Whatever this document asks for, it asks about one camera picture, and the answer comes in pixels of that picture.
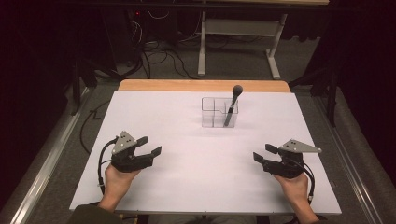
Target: sleeve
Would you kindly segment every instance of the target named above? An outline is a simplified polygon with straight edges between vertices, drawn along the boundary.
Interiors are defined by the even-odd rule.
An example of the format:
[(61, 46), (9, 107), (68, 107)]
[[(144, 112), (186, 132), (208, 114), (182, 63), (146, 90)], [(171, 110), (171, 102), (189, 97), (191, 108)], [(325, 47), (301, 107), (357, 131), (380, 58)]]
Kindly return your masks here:
[(67, 224), (121, 224), (117, 215), (94, 205), (79, 205)]
[(320, 220), (315, 222), (314, 224), (338, 224), (338, 223), (330, 220)]

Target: wooden table edge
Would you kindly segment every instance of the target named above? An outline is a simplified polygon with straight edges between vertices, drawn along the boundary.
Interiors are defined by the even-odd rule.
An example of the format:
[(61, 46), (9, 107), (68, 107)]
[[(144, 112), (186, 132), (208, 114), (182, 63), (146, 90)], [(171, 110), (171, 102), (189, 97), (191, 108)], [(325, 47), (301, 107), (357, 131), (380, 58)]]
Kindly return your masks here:
[(119, 91), (232, 91), (241, 85), (244, 91), (290, 92), (287, 82), (281, 80), (179, 80), (179, 79), (125, 79)]

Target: clear plastic container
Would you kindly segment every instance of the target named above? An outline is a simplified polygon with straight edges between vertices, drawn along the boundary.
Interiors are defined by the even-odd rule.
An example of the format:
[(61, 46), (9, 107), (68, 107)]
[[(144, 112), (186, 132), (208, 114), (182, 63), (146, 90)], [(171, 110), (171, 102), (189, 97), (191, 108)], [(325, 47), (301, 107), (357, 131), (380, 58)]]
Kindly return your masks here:
[(233, 128), (238, 117), (238, 101), (229, 113), (233, 98), (202, 98), (202, 127), (204, 128)]

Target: white table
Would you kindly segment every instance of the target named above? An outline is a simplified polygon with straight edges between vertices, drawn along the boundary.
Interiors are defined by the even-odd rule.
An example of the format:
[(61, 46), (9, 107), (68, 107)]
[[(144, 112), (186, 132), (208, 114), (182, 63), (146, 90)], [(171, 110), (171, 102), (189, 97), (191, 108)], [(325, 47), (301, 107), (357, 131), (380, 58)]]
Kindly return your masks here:
[[(291, 138), (313, 145), (295, 95), (243, 92), (235, 128), (202, 128), (201, 99), (232, 97), (231, 91), (116, 91), (70, 209), (101, 199), (97, 162), (102, 147), (121, 131), (148, 136), (136, 150), (158, 146), (162, 154), (143, 170), (117, 210), (139, 214), (290, 214), (276, 180), (253, 160), (253, 152), (280, 161), (264, 149)], [(107, 150), (104, 160), (110, 158)], [(317, 214), (340, 214), (317, 154), (304, 154), (316, 177)]]

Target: hand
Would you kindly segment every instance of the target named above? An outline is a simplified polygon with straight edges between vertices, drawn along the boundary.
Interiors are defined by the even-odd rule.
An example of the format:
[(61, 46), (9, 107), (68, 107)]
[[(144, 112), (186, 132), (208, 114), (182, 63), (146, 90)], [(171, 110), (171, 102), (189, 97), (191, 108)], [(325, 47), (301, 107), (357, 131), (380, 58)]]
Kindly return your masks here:
[(132, 180), (134, 180), (139, 173), (140, 170), (132, 171), (131, 173), (123, 173), (109, 164), (105, 170), (105, 194), (98, 206), (109, 212), (114, 212), (122, 197), (126, 194), (129, 187), (131, 187)]
[(319, 221), (307, 200), (308, 178), (304, 173), (292, 179), (287, 179), (279, 175), (274, 175), (274, 178), (282, 186), (283, 193), (300, 223), (307, 224)]
[(299, 203), (307, 200), (308, 177), (304, 173), (293, 179), (287, 179), (279, 175), (274, 175), (274, 178), (282, 186), (283, 193), (289, 203)]

